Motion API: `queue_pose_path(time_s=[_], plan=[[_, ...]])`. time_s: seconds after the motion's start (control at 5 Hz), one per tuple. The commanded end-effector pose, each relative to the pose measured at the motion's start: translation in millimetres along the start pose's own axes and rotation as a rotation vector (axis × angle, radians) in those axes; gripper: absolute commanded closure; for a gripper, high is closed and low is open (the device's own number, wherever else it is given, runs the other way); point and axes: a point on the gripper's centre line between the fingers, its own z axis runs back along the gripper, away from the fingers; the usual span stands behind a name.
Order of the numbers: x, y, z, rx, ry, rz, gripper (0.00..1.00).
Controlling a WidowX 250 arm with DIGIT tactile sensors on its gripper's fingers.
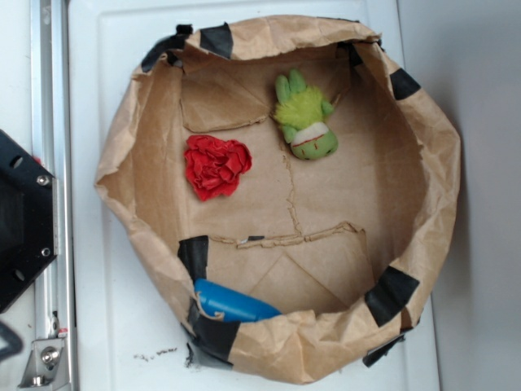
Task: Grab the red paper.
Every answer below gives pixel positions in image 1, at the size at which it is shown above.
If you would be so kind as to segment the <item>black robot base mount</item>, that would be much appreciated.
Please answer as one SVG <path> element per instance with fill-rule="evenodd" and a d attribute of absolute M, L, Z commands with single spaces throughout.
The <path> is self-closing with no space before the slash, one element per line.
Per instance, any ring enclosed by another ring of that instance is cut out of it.
<path fill-rule="evenodd" d="M 56 258 L 54 176 L 1 132 L 1 311 Z"/>

